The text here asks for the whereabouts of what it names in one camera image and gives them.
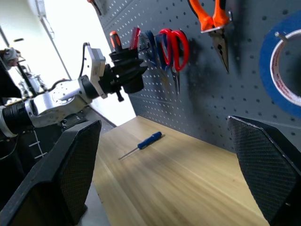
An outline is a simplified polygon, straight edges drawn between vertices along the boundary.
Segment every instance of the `orange pliers handle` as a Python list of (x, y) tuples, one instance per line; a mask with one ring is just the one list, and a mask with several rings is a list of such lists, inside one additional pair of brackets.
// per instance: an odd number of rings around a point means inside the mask
[(209, 16), (201, 7), (198, 0), (188, 0), (192, 11), (201, 23), (201, 31), (206, 31), (214, 27), (224, 26), (229, 23), (229, 17), (225, 12), (226, 0), (215, 0), (215, 11), (213, 17)]

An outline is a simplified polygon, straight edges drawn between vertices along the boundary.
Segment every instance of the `blue screwdriver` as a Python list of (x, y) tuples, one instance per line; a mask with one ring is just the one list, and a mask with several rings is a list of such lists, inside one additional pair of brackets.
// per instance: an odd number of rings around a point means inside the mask
[(131, 153), (133, 153), (134, 151), (138, 150), (138, 149), (144, 149), (147, 146), (151, 145), (152, 143), (154, 143), (155, 141), (161, 139), (162, 137), (164, 137), (165, 135), (162, 135), (161, 132), (157, 132), (154, 133), (153, 135), (151, 135), (149, 138), (147, 138), (146, 140), (144, 140), (143, 142), (139, 143), (137, 145), (137, 148), (135, 148), (134, 150), (130, 151), (129, 153), (125, 154), (124, 156), (122, 156), (121, 158), (119, 158), (119, 160), (124, 159), (125, 157), (127, 157), (128, 155), (130, 155)]

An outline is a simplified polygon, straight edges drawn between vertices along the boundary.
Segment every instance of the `pliers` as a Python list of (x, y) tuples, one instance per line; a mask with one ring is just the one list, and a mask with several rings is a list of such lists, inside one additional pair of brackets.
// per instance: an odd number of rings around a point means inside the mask
[(215, 0), (215, 11), (209, 16), (201, 7), (198, 0), (187, 0), (191, 10), (201, 23), (201, 33), (208, 33), (213, 40), (213, 46), (229, 72), (228, 46), (224, 35), (224, 27), (230, 22), (225, 12), (226, 0)]

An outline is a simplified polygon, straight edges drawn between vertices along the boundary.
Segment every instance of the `red scissors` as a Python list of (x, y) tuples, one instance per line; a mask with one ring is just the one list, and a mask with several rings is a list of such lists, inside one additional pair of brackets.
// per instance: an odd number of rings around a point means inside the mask
[[(162, 29), (160, 34), (165, 35), (163, 38), (164, 45), (167, 49), (167, 56), (162, 50), (162, 55), (164, 57), (164, 63), (166, 63), (165, 70), (170, 69), (173, 79), (174, 85), (177, 95), (180, 94), (180, 71), (183, 70), (185, 65), (189, 60), (189, 43), (188, 39), (183, 31), (172, 31), (171, 29)], [(183, 45), (184, 59), (182, 64), (180, 64), (180, 44)], [(161, 46), (157, 46), (157, 48), (163, 48), (163, 42), (161, 42)]]

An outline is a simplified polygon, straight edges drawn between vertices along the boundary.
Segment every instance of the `blue screwdriver handle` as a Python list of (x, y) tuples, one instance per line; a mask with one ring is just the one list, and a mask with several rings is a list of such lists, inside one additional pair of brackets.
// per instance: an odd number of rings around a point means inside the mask
[(143, 142), (139, 143), (137, 146), (138, 146), (139, 149), (144, 149), (148, 145), (150, 145), (150, 144), (154, 143), (155, 141), (159, 140), (161, 137), (162, 137), (161, 132), (154, 133), (151, 137), (149, 137), (146, 140), (144, 140)]

